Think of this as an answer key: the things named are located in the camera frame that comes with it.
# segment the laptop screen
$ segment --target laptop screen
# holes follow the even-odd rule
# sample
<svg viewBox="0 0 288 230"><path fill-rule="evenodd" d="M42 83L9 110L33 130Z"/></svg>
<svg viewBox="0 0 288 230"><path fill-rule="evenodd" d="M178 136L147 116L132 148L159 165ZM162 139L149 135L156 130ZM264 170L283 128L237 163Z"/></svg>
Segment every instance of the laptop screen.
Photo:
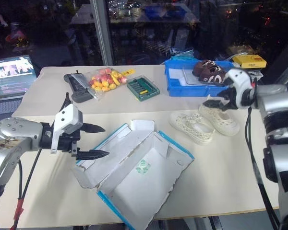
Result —
<svg viewBox="0 0 288 230"><path fill-rule="evenodd" d="M35 80L28 55L0 59L0 99L24 95Z"/></svg>

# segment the laptop keyboard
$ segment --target laptop keyboard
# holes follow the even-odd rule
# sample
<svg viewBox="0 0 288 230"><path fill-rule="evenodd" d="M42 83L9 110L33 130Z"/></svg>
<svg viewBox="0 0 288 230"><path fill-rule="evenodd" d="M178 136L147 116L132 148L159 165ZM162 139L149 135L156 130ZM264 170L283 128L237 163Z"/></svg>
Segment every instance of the laptop keyboard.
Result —
<svg viewBox="0 0 288 230"><path fill-rule="evenodd" d="M0 114L15 112L18 106L20 105L20 103L21 103L21 99L0 102Z"/></svg>

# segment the table surface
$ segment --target table surface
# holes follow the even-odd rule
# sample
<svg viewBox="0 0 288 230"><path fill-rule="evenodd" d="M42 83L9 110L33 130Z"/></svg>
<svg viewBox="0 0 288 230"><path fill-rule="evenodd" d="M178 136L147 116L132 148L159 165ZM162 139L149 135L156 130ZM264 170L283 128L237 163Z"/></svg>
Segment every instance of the table surface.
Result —
<svg viewBox="0 0 288 230"><path fill-rule="evenodd" d="M136 13L133 17L121 17L119 19L112 19L110 23L198 23L199 20L196 16L191 12L191 10L184 3L172 3L175 6L182 7L186 14L183 19L160 19L160 20L150 20L141 9ZM95 23L94 19L91 17L91 5L83 4L78 12L72 17L72 24L92 24Z"/></svg>
<svg viewBox="0 0 288 230"><path fill-rule="evenodd" d="M49 122L60 108L69 85L63 75L96 69L98 67L43 68L41 76L26 93L14 116L37 122ZM144 102L121 86L107 92L100 101L90 100L76 104L84 112L84 122L102 126L106 131L98 134L82 133L78 147L88 150L131 119L151 119L156 130L162 130L194 156L194 162L177 180L174 190L156 218L202 217L262 210L264 204L252 171L250 154L244 140L247 111L229 111L240 124L240 132L225 137L218 132L206 146L194 144L185 134L168 123L173 110L196 109L203 98L173 98L166 92L164 66L117 66L118 70L136 69L138 76L146 75L160 88L161 95ZM263 167L265 131L257 110L252 114L252 140L254 154L272 206L278 206L277 184L266 179ZM36 152L22 157L24 180L27 178ZM68 153L50 154L43 150L36 165L27 196L20 228L92 225L120 222L120 219L96 195L96 189L83 189L73 176L75 159ZM0 199L0 227L12 225L18 195L18 168L16 168Z"/></svg>

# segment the cardboard box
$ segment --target cardboard box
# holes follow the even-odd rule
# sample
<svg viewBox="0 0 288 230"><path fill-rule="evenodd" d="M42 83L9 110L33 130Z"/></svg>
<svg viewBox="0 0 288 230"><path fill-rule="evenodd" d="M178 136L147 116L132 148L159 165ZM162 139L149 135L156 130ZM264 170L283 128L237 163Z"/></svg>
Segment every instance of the cardboard box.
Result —
<svg viewBox="0 0 288 230"><path fill-rule="evenodd" d="M163 132L154 121L133 120L122 125L95 149L110 154L79 161L72 169L83 188L97 194L131 230L144 230L173 190L194 157Z"/></svg>
<svg viewBox="0 0 288 230"><path fill-rule="evenodd" d="M259 55L239 55L233 57L233 61L241 65L243 69L265 68L267 62Z"/></svg>

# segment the laptop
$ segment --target laptop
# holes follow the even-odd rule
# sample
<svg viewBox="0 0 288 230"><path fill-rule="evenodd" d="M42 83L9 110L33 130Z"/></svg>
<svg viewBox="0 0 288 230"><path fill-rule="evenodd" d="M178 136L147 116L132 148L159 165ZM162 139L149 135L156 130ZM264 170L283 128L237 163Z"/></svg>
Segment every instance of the laptop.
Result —
<svg viewBox="0 0 288 230"><path fill-rule="evenodd" d="M11 116L35 80L28 55L0 59L0 115Z"/></svg>

